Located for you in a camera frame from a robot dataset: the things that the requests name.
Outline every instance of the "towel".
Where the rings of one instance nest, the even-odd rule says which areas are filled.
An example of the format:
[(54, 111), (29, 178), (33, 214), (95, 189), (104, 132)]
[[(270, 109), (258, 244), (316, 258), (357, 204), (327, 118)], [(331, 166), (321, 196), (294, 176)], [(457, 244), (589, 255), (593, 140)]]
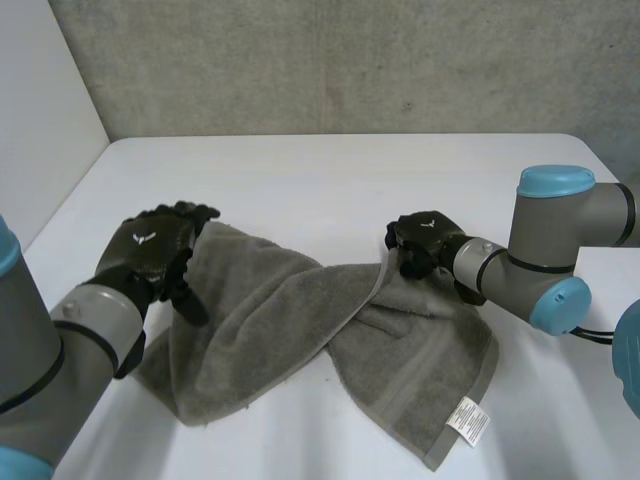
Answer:
[(498, 358), (491, 330), (453, 278), (399, 274), (381, 264), (323, 267), (305, 255), (213, 222), (188, 282), (211, 321), (174, 312), (135, 377), (186, 425), (245, 408), (327, 347), (356, 404), (432, 470), (457, 438), (446, 421), (479, 402)]

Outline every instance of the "gray robot arm segment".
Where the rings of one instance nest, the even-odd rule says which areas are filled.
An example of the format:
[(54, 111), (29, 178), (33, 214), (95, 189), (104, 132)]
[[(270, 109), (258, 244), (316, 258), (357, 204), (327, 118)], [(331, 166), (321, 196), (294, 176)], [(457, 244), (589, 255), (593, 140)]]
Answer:
[(0, 278), (0, 305), (0, 355), (13, 366), (0, 378), (0, 446), (55, 468), (142, 331), (140, 312), (81, 285), (50, 317), (22, 258)]

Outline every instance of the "logo on robotic hand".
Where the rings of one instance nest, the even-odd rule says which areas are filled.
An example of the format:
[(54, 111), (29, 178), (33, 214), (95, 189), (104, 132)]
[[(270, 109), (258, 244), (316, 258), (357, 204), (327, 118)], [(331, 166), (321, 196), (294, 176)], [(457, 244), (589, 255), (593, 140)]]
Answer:
[(135, 233), (133, 234), (133, 240), (134, 242), (136, 242), (138, 245), (142, 245), (144, 242), (148, 242), (149, 240), (151, 240), (152, 238), (154, 238), (156, 236), (156, 232), (151, 233), (150, 235), (147, 235), (146, 237), (144, 236), (138, 236)]

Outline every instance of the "robotic hand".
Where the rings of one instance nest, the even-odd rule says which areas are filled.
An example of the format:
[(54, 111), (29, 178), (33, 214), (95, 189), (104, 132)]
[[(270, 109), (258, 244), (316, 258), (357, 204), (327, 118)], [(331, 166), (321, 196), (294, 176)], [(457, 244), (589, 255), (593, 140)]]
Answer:
[(640, 186), (596, 183), (585, 168), (543, 165), (522, 172), (517, 193), (508, 248), (466, 235), (440, 212), (401, 216), (388, 225), (385, 243), (401, 249), (405, 277), (443, 268), (467, 303), (491, 300), (549, 335), (612, 345), (614, 373), (640, 418), (640, 301), (615, 334), (583, 329), (591, 291), (573, 275), (582, 246), (640, 247)]
[(204, 225), (219, 215), (178, 202), (126, 220), (95, 276), (50, 315), (0, 217), (0, 478), (51, 477), (111, 379), (142, 360), (151, 303), (171, 301), (186, 321), (206, 324), (183, 275)]
[[(96, 276), (87, 284), (124, 293), (143, 319), (149, 304), (170, 300), (187, 322), (205, 325), (207, 311), (183, 276), (205, 223), (219, 216), (220, 212), (206, 205), (178, 202), (125, 220), (102, 254)], [(138, 366), (145, 339), (141, 331), (115, 378), (125, 377)]]

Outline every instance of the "towel label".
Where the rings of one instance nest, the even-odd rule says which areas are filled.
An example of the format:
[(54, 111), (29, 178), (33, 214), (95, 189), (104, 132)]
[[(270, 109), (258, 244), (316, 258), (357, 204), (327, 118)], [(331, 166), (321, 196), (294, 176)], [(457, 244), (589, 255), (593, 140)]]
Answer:
[(476, 402), (470, 398), (462, 397), (449, 420), (447, 420), (447, 425), (462, 435), (462, 438), (469, 445), (475, 447), (490, 420), (489, 415), (484, 413)]

